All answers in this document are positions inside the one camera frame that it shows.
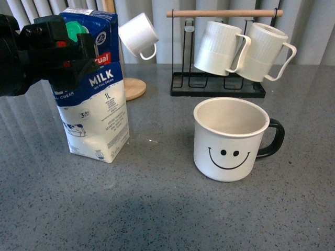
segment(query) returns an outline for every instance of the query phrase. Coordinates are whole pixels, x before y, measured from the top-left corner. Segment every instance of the speckled countertop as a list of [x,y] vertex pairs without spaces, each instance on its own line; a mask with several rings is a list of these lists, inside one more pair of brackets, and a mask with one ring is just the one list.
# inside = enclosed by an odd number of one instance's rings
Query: speckled countertop
[[207,98],[171,97],[171,73],[126,65],[147,91],[127,102],[112,164],[69,152],[47,83],[0,98],[0,250],[335,250],[335,67],[263,82],[248,100],[284,144],[232,183],[196,168],[193,109]]

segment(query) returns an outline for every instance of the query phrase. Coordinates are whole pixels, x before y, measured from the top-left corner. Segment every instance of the white enamel mug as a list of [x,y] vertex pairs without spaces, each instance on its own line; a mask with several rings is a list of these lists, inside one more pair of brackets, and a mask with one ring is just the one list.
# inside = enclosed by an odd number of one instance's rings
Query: white enamel mug
[[[282,76],[288,63],[296,55],[297,49],[293,45],[286,43],[288,36],[285,33],[259,22],[254,22],[252,24],[247,35],[251,39],[251,45],[245,56],[243,67],[237,70],[237,74],[255,82],[262,82],[264,78],[270,81],[278,80]],[[268,75],[268,73],[283,46],[291,49],[292,55],[283,64],[278,76],[272,77]],[[238,65],[240,53],[241,49],[237,53],[232,67]]]
[[[120,26],[119,36],[134,56],[140,55],[144,60],[149,60],[156,55],[156,43],[159,41],[159,37],[145,13],[141,13]],[[154,46],[154,53],[149,57],[145,57],[142,52],[151,46]]]
[[[230,67],[240,37],[245,38],[245,44],[239,55],[238,63],[235,69],[232,70]],[[240,28],[220,22],[209,21],[207,22],[194,66],[204,72],[227,76],[229,73],[234,73],[242,67],[250,43],[250,38],[242,35]]]
[[[259,106],[237,98],[211,98],[199,103],[195,118],[194,163],[207,177],[236,181],[246,177],[256,158],[281,147],[285,130]],[[259,149],[263,133],[276,128],[272,143]]]

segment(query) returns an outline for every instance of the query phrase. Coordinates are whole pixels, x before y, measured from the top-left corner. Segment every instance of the mug handle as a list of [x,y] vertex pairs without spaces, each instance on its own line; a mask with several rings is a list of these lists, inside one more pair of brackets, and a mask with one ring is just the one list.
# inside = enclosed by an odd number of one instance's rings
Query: mug handle
[[251,44],[251,39],[248,36],[242,35],[242,34],[236,34],[236,36],[245,38],[245,45],[244,45],[244,47],[241,51],[241,54],[239,56],[239,60],[237,61],[236,69],[235,70],[226,69],[226,71],[230,72],[230,73],[235,73],[237,70],[242,68],[245,56],[247,55],[248,48],[250,47],[250,44]]
[[283,65],[283,67],[281,68],[281,70],[278,73],[278,76],[276,78],[271,77],[270,75],[265,75],[264,77],[270,81],[276,81],[279,78],[281,78],[285,68],[287,67],[288,63],[292,60],[292,58],[294,58],[295,54],[297,54],[297,48],[295,48],[295,46],[289,44],[289,43],[283,43],[283,46],[286,46],[288,48],[290,48],[292,50],[292,55],[286,60],[285,64]]
[[144,60],[152,59],[152,58],[156,55],[156,52],[157,52],[157,46],[156,46],[156,43],[154,43],[153,46],[155,47],[155,51],[154,51],[154,53],[153,53],[150,57],[146,58],[145,56],[143,56],[143,54],[142,54],[142,52],[141,52],[141,53],[140,53],[141,58],[143,58]]
[[270,119],[269,127],[276,128],[276,135],[274,136],[274,139],[270,145],[258,150],[256,158],[265,158],[271,156],[272,154],[276,153],[283,144],[285,129],[282,124],[280,124],[278,120]]

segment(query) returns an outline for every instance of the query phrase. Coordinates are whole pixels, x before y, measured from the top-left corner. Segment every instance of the milk carton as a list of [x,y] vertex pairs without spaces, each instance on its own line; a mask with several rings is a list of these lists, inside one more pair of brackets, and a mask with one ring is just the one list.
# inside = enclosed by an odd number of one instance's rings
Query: milk carton
[[78,89],[53,91],[70,152],[110,163],[129,139],[117,15],[69,8],[60,15],[92,34],[100,65],[81,79]]

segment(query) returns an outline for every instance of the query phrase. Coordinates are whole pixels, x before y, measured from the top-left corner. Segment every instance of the white ribbed mug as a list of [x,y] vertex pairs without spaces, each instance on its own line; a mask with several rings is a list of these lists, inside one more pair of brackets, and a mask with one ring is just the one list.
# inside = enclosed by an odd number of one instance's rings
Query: white ribbed mug
[[[243,67],[239,68],[236,73],[241,77],[255,82],[262,82],[264,78],[275,81],[278,80],[288,63],[297,53],[297,49],[286,43],[288,36],[282,31],[259,22],[254,22],[247,34],[251,39],[251,45],[245,56]],[[292,50],[292,55],[283,64],[277,77],[268,75],[272,65],[277,59],[283,46]],[[232,63],[232,67],[238,65],[238,58],[242,52],[242,47],[239,49]]]
[[[140,55],[142,59],[149,60],[156,55],[156,43],[159,37],[145,13],[141,13],[120,26],[119,36],[124,45],[134,56]],[[151,46],[154,46],[154,53],[149,57],[143,56],[142,52]]]
[[[245,55],[250,46],[250,38],[242,35],[238,27],[209,21],[202,38],[199,53],[195,59],[194,67],[204,72],[220,76],[227,76],[242,67]],[[245,38],[245,44],[239,55],[235,69],[231,64],[235,56],[239,37]]]

